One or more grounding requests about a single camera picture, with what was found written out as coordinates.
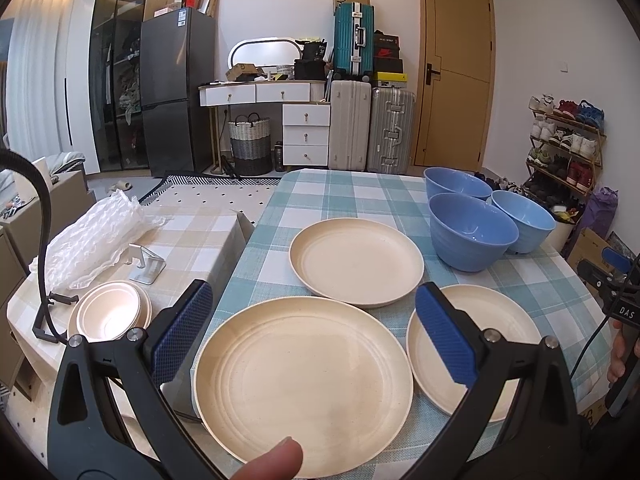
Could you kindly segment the person left hand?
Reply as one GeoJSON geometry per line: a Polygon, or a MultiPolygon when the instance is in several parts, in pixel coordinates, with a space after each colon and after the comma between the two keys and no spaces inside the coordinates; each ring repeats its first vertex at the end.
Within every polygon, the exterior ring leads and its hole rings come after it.
{"type": "Polygon", "coordinates": [[[269,452],[243,465],[231,480],[291,480],[303,465],[300,444],[286,437],[269,452]]]}

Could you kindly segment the person right hand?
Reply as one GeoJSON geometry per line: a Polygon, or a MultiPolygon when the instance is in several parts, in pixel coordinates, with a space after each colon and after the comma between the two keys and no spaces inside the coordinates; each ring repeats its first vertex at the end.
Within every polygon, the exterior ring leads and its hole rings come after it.
{"type": "Polygon", "coordinates": [[[623,324],[617,320],[609,320],[608,326],[610,326],[614,338],[606,377],[608,382],[613,385],[625,374],[625,356],[628,354],[628,348],[623,335],[623,324]]]}

